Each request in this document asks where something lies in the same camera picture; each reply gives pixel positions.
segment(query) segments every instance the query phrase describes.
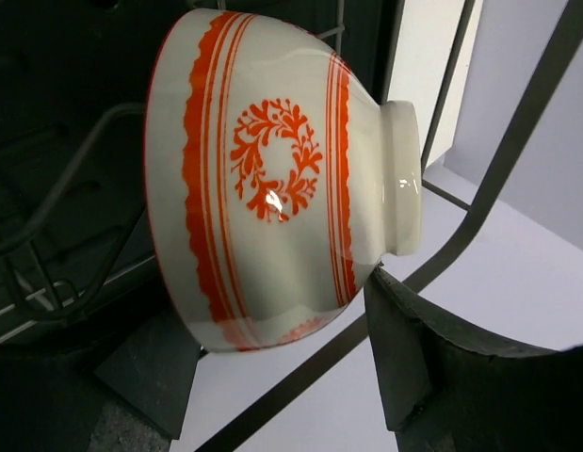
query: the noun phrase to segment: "metal wire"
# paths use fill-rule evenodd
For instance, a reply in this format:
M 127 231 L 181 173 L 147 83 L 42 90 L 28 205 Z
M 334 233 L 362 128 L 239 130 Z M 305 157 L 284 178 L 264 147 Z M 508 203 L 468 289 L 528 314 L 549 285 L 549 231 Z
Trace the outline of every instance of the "metal wire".
M 336 26 L 335 28 L 331 28 L 330 30 L 323 31 L 322 33 L 317 34 L 316 37 L 319 38 L 320 40 L 324 40 L 332 35 L 339 36 L 339 35 L 341 35 L 341 33 L 344 32 L 345 29 L 346 29 L 346 26 L 343 24 L 340 24 L 340 25 Z
M 36 321 L 55 321 L 71 319 L 73 315 L 83 314 L 83 310 L 92 302 L 92 299 L 98 294 L 101 287 L 105 284 L 106 279 L 109 277 L 113 265 L 117 261 L 121 254 L 121 250 L 125 246 L 128 238 L 134 231 L 134 228 L 138 224 L 140 217 L 144 213 L 144 204 L 139 207 L 134 215 L 128 220 L 128 223 L 123 228 L 122 233 L 111 246 L 107 257 L 101 264 L 101 267 L 96 272 L 92 281 L 90 282 L 87 289 L 79 297 L 79 299 L 73 299 L 71 304 L 65 305 L 61 309 L 54 311 L 39 311 L 31 308 L 27 303 L 22 302 L 22 299 L 14 298 L 15 306 L 20 310 L 26 317 L 36 320 Z
M 31 288 L 31 285 L 29 285 L 30 288 L 26 288 L 23 284 L 21 284 L 21 282 L 19 282 L 19 284 L 28 292 L 30 292 L 29 295 L 27 295 L 25 297 L 25 299 L 27 300 L 31 300 L 31 299 L 38 299 L 39 297 L 42 297 L 45 293 L 46 293 L 46 288 L 43 287 L 42 289 L 39 290 L 34 290 L 33 288 Z M 69 280 L 58 280 L 53 284 L 54 287 L 60 287 L 60 286 L 66 286 L 70 288 L 70 291 L 72 292 L 72 297 L 73 300 L 76 300 L 78 295 L 77 292 L 75 292 L 74 290 L 74 286 L 73 283 Z M 68 304 L 71 303 L 70 301 L 71 299 L 67 299 L 65 301 L 63 301 L 63 306 L 67 306 Z
M 17 283 L 23 288 L 25 292 L 34 292 L 34 286 L 26 279 L 24 276 L 15 271 L 15 277 L 17 278 Z M 42 294 L 37 297 L 30 297 L 29 295 L 25 296 L 25 301 L 35 300 L 40 304 L 46 311 L 52 311 L 55 309 L 52 303 Z
M 36 265 L 36 269 L 38 273 L 40 273 L 40 277 L 42 278 L 42 283 L 44 287 L 46 287 L 46 295 L 48 295 L 48 299 L 50 300 L 51 305 L 55 309 L 59 309 L 63 307 L 63 303 L 61 299 L 58 297 L 58 293 L 55 289 L 55 285 L 53 284 L 48 271 L 46 271 L 46 267 L 43 265 L 40 255 L 38 254 L 38 250 L 36 249 L 36 245 L 33 241 L 27 244 L 29 247 L 29 253 L 34 260 L 34 264 Z
M 425 144 L 423 145 L 423 153 L 421 154 L 421 172 L 425 171 L 429 161 L 429 154 L 431 153 L 433 141 L 438 132 L 440 119 L 442 118 L 442 113 L 444 112 L 445 99 L 448 96 L 448 92 L 450 91 L 450 84 L 452 83 L 452 77 L 454 76 L 454 72 L 459 61 L 462 42 L 464 41 L 464 37 L 467 33 L 467 27 L 471 21 L 471 13 L 473 12 L 474 4 L 475 0 L 465 0 L 464 5 L 462 6 L 461 17 L 457 25 L 457 31 L 454 35 L 452 47 L 450 48 L 450 55 L 448 56 L 448 61 L 445 65 L 444 76 L 442 77 L 442 85 L 440 86 L 438 98 L 435 102 L 435 107 L 433 108 L 431 123 L 429 124 L 429 130 L 427 132 L 427 136 L 425 137 Z
M 345 0 L 337 0 L 337 26 L 343 26 L 344 24 L 345 9 L 346 9 Z M 342 37 L 341 32 L 335 35 L 335 52 L 337 52 L 337 55 L 339 56 L 341 56 L 341 37 Z
M 442 198 L 448 202 L 452 202 L 454 205 L 456 205 L 457 207 L 460 207 L 462 210 L 469 212 L 469 210 L 471 209 L 471 205 L 469 205 L 467 202 L 461 200 L 460 198 L 457 198 L 452 193 L 448 193 L 447 191 L 432 184 L 431 182 L 423 179 L 422 184 L 423 184 L 423 188 L 426 188 L 431 193 L 438 195 L 440 198 Z
M 17 187 L 17 184 L 14 181 L 12 181 L 2 171 L 0 171 L 0 186 L 3 189 L 5 189 L 6 192 L 10 195 L 12 202 L 19 207 L 19 210 L 22 212 L 22 214 L 28 216 L 31 209 L 29 208 L 29 205 L 25 202 L 24 196 Z M 36 269 L 40 273 L 40 277 L 42 278 L 45 284 L 49 283 L 50 277 L 48 276 L 48 272 L 46 271 L 44 265 L 40 260 L 40 256 L 38 254 L 38 251 L 33 240 L 30 241 L 27 245 L 32 256 L 32 259 L 34 261 L 34 264 L 36 265 Z M 7 256 L 3 256 L 0 259 L 7 259 Z M 5 262 L 3 260 L 0 260 L 0 271 L 1 274 L 3 275 L 6 275 L 6 273 L 4 272 L 8 272 L 8 275 L 6 275 L 8 277 L 7 290 L 9 291 L 10 295 L 12 295 L 13 290 L 18 290 L 18 288 L 13 287 L 15 284 L 19 284 L 24 290 L 27 291 L 31 290 L 30 289 L 31 284 L 24 278 L 24 276 L 21 273 L 16 271 L 14 268 L 11 268 L 9 261 Z M 34 300 L 37 301 L 45 310 L 52 311 L 59 306 L 60 300 L 55 290 L 52 290 L 49 293 L 49 297 L 50 300 L 44 296 L 38 297 Z M 5 314 L 7 311 L 0 310 L 0 312 L 2 312 L 2 314 Z
M 11 237 L 0 240 L 0 256 L 4 256 L 18 249 L 24 243 L 29 242 L 38 233 L 41 227 L 46 223 L 46 220 L 57 205 L 58 201 L 67 191 L 67 188 L 69 188 L 74 175 L 77 173 L 80 166 L 89 155 L 89 152 L 93 149 L 94 145 L 105 131 L 106 127 L 111 122 L 122 116 L 135 114 L 141 115 L 144 114 L 144 111 L 144 104 L 119 104 L 109 108 L 103 114 L 101 119 L 94 124 L 94 127 L 90 130 L 86 139 L 84 139 L 77 152 L 73 155 L 73 158 L 67 164 L 63 172 L 61 172 L 55 184 L 51 187 L 38 209 L 25 223 L 24 227 Z
M 105 283 L 103 284 L 103 287 L 105 287 L 106 285 L 109 285 L 113 282 L 115 282 L 116 280 L 118 280 L 119 278 L 125 276 L 126 274 L 130 273 L 131 271 L 136 270 L 137 268 L 144 266 L 152 261 L 154 261 L 154 254 L 147 256 L 147 257 L 143 257 L 141 259 L 138 259 L 137 261 L 135 261 L 134 263 L 125 266 L 124 268 L 122 268 L 119 271 L 116 271 L 115 273 L 112 273 L 105 281 Z M 55 282 L 55 285 L 60 285 L 62 283 L 63 280 L 61 281 L 57 281 Z M 42 294 L 44 294 L 44 292 L 46 291 L 46 289 L 42 288 L 40 290 L 36 290 L 32 292 L 32 289 L 29 289 L 28 292 L 30 292 L 26 298 L 27 299 L 36 299 L 37 297 L 41 297 Z M 74 298 L 71 297 L 69 299 L 66 299 L 65 301 L 63 301 L 63 306 L 69 306 L 70 304 L 74 303 Z M 6 313 L 9 313 L 10 311 L 15 309 L 15 305 L 14 304 L 10 304 L 9 306 L 6 306 L 5 308 L 0 310 L 0 315 L 4 315 Z M 0 336 L 0 344 L 5 343 L 7 340 L 15 337 L 17 334 L 20 334 L 23 331 L 26 331 L 30 328 L 32 328 L 33 326 L 38 325 L 38 322 L 35 320 L 29 320 L 25 323 L 22 323 L 21 325 L 17 326 L 16 328 L 2 334 Z

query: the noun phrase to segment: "wire tine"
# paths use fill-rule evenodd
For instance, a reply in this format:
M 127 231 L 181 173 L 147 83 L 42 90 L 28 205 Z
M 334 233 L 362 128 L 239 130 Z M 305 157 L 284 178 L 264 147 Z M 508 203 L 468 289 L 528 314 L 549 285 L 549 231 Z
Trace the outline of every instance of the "wire tine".
M 14 328 L 14 329 L 10 330 L 9 332 L 4 333 L 2 336 L 0 336 L 0 344 L 2 344 L 3 342 L 6 342 L 8 339 L 15 337 L 17 334 L 20 334 L 20 333 L 24 332 L 25 330 L 30 329 L 31 327 L 36 325 L 36 323 L 38 323 L 38 322 L 35 322 L 34 320 L 28 320 L 27 322 L 19 325 L 17 328 Z
M 35 294 L 36 292 L 38 292 L 37 290 L 34 289 L 34 286 L 31 285 L 31 283 L 17 270 L 15 270 L 15 277 L 17 278 L 17 283 L 26 292 L 29 292 L 29 295 L 24 297 L 25 301 L 31 301 L 32 299 L 34 299 L 39 304 L 41 304 L 46 311 L 54 311 L 55 310 L 55 308 L 53 307 L 53 304 L 48 300 L 47 297 L 45 297 L 43 295 L 46 292 L 45 288 L 42 288 L 41 294 L 32 295 L 32 294 Z
M 53 285 L 52 280 L 50 279 L 50 275 L 48 274 L 48 270 L 44 266 L 40 255 L 38 254 L 38 249 L 34 244 L 33 240 L 30 241 L 27 246 L 29 247 L 29 252 L 34 259 L 34 264 L 36 265 L 36 269 L 38 273 L 40 273 L 40 277 L 42 278 L 42 282 L 46 289 L 46 294 L 48 295 L 48 299 L 52 303 L 55 309 L 62 308 L 63 304 L 61 303 L 61 299 L 58 296 L 58 292 L 55 290 L 55 286 Z
M 20 306 L 21 303 L 25 303 L 24 294 L 22 292 L 22 287 L 19 284 L 17 278 L 17 272 L 13 268 L 10 260 L 7 257 L 0 257 L 0 277 L 7 289 L 7 294 L 13 301 L 15 306 Z
M 328 38 L 329 36 L 338 35 L 338 34 L 343 33 L 345 29 L 346 29 L 346 26 L 341 24 L 341 25 L 336 26 L 335 28 L 331 28 L 330 30 L 323 31 L 322 33 L 317 34 L 316 37 L 319 38 L 320 40 L 324 40 L 324 39 Z
M 431 123 L 429 124 L 429 130 L 425 137 L 425 144 L 423 145 L 423 153 L 421 154 L 421 172 L 425 171 L 429 162 L 429 155 L 431 154 L 431 148 L 433 147 L 433 142 L 435 141 L 435 136 L 440 125 L 442 113 L 444 113 L 445 100 L 448 97 L 452 77 L 454 76 L 459 56 L 461 55 L 462 43 L 464 42 L 464 37 L 471 20 L 471 13 L 473 12 L 474 4 L 475 0 L 465 0 L 462 6 L 461 17 L 459 18 L 454 40 L 452 41 L 452 47 L 450 48 L 450 55 L 448 56 L 444 75 L 442 76 L 442 85 L 438 91 L 438 98 L 435 101 Z
M 424 188 L 429 190 L 431 193 L 439 196 L 443 200 L 453 203 L 454 205 L 456 205 L 457 207 L 466 212 L 469 212 L 469 210 L 471 210 L 471 205 L 469 205 L 469 203 L 454 196 L 452 193 L 448 193 L 447 191 L 438 187 L 437 185 L 432 184 L 431 182 L 426 181 L 425 179 L 423 179 L 422 184 Z
M 25 223 L 17 233 L 11 237 L 0 240 L 0 256 L 8 254 L 16 250 L 23 243 L 31 240 L 35 234 L 48 219 L 50 213 L 57 205 L 65 191 L 70 185 L 74 175 L 80 168 L 90 151 L 94 149 L 94 145 L 102 136 L 107 126 L 117 118 L 126 115 L 141 115 L 145 112 L 145 105 L 139 103 L 119 104 L 109 108 L 103 116 L 94 124 L 86 138 L 77 149 L 72 159 L 69 161 L 65 169 L 59 175 L 57 181 L 53 184 L 48 195 L 44 198 L 38 209 L 32 214 L 29 220 Z
M 123 231 L 117 240 L 113 243 L 111 248 L 107 253 L 107 257 L 101 263 L 96 274 L 92 277 L 90 284 L 86 287 L 83 294 L 80 295 L 79 299 L 73 304 L 73 299 L 71 303 L 73 306 L 67 305 L 63 302 L 63 308 L 54 310 L 50 313 L 36 312 L 31 309 L 25 303 L 18 304 L 19 299 L 15 299 L 15 306 L 20 309 L 27 318 L 37 321 L 58 321 L 58 320 L 68 320 L 74 315 L 83 315 L 84 309 L 94 300 L 94 297 L 99 293 L 101 288 L 105 285 L 108 277 L 113 269 L 113 265 L 116 263 L 117 259 L 120 257 L 121 250 L 125 247 L 128 238 L 132 235 L 132 232 L 136 229 L 138 221 L 144 214 L 145 205 L 144 203 L 140 205 L 134 212 L 134 215 L 130 217 L 128 223 L 124 226 Z
M 5 306 L 4 308 L 2 308 L 0 310 L 0 315 L 4 315 L 6 313 L 9 313 L 10 311 L 12 311 L 13 309 L 15 309 L 15 305 L 14 304 L 10 304 L 9 306 Z
M 69 299 L 71 299 L 72 301 L 77 301 L 77 299 L 79 298 L 79 294 L 77 292 L 77 289 L 73 285 L 73 282 L 71 282 L 70 280 L 61 280 L 61 285 L 68 287 L 69 291 L 72 293 L 72 296 Z
M 145 264 L 148 264 L 149 262 L 154 261 L 154 259 L 155 259 L 155 256 L 153 254 L 153 255 L 148 256 L 148 257 L 143 257 L 143 258 L 135 261 L 134 263 L 130 264 L 129 266 L 125 266 L 121 270 L 116 271 L 115 273 L 111 274 L 111 276 L 109 276 L 109 278 L 106 279 L 105 285 L 107 285 L 109 283 L 113 283 L 117 279 L 119 279 L 122 276 L 126 275 L 127 273 L 139 268 L 140 266 L 144 266 Z M 71 284 L 71 282 L 68 282 L 67 280 L 59 280 L 59 281 L 55 282 L 55 285 L 70 285 L 71 287 L 73 287 L 73 284 Z M 33 297 L 36 297 L 38 295 L 41 295 L 44 290 L 45 289 L 42 288 L 38 291 L 35 291 L 35 292 L 29 294 L 28 297 L 33 298 Z M 63 306 L 64 307 L 69 306 L 73 302 L 74 302 L 73 298 L 66 299 L 65 301 L 63 301 Z M 12 311 L 13 309 L 15 309 L 15 305 L 10 304 L 9 306 L 0 310 L 0 315 L 4 315 L 4 314 Z M 6 342 L 8 339 L 15 337 L 17 334 L 19 334 L 25 330 L 28 330 L 29 328 L 33 327 L 37 323 L 38 322 L 35 320 L 29 320 L 29 321 L 17 326 L 13 330 L 6 332 L 2 336 L 0 336 L 0 344 L 2 344 L 3 342 Z
M 344 10 L 346 8 L 345 0 L 337 0 L 337 26 L 344 23 Z M 341 37 L 342 33 L 335 35 L 335 52 L 341 56 Z

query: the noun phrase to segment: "dishwasher rack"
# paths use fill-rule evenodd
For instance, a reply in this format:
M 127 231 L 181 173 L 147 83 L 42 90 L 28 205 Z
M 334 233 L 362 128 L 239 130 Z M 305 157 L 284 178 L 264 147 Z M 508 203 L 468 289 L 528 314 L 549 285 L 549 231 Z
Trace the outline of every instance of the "dishwasher rack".
M 117 0 L 92 0 L 91 3 L 105 9 L 114 8 L 118 5 Z M 188 8 L 196 8 L 200 7 L 202 2 L 186 0 L 186 5 Z M 401 6 L 402 2 L 398 2 L 394 8 L 400 10 Z M 226 9 L 227 5 L 224 0 L 218 0 L 215 7 Z M 343 56 L 342 39 L 346 31 L 344 23 L 345 9 L 345 0 L 337 0 L 333 26 L 316 33 L 319 38 L 327 42 L 341 56 Z M 0 317 L 16 311 L 24 318 L 22 323 L 0 334 L 0 344 L 12 340 L 17 335 L 28 331 L 39 323 L 71 324 L 84 319 L 88 315 L 89 309 L 96 308 L 94 299 L 102 288 L 116 282 L 119 278 L 128 275 L 141 266 L 155 265 L 154 254 L 150 252 L 139 256 L 125 266 L 114 267 L 121 251 L 128 243 L 130 235 L 137 228 L 138 223 L 146 216 L 143 200 L 138 202 L 138 206 L 133 209 L 125 224 L 119 228 L 117 235 L 112 238 L 112 243 L 103 257 L 102 263 L 94 272 L 89 283 L 83 288 L 70 279 L 54 278 L 40 256 L 36 244 L 36 237 L 51 218 L 68 190 L 72 188 L 73 179 L 79 172 L 80 167 L 88 161 L 89 156 L 99 146 L 99 141 L 101 141 L 109 128 L 122 118 L 142 118 L 144 113 L 145 104 L 138 102 L 119 103 L 104 111 L 98 121 L 91 126 L 88 134 L 58 175 L 38 207 L 33 209 L 33 212 L 29 212 L 30 209 L 28 207 L 25 208 L 25 206 L 20 209 L 22 212 L 26 211 L 27 220 L 24 224 L 14 234 L 0 234 L 0 277 L 11 300 L 10 304 L 0 308 Z M 24 197 L 17 192 L 16 187 L 13 187 L 4 178 L 0 178 L 0 187 L 15 202 Z M 32 283 L 30 278 L 26 277 L 13 264 L 12 253 L 15 251 L 22 252 L 22 250 L 25 250 L 31 258 L 36 281 L 40 282 L 40 284 Z

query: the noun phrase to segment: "dish rack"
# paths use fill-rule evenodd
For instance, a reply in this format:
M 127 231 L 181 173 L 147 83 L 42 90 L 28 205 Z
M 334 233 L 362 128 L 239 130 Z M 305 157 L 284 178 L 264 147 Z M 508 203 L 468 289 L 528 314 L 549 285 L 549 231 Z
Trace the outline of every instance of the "dish rack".
M 0 344 L 82 321 L 158 274 L 142 119 L 154 56 L 182 14 L 229 8 L 301 26 L 383 101 L 402 3 L 0 1 Z

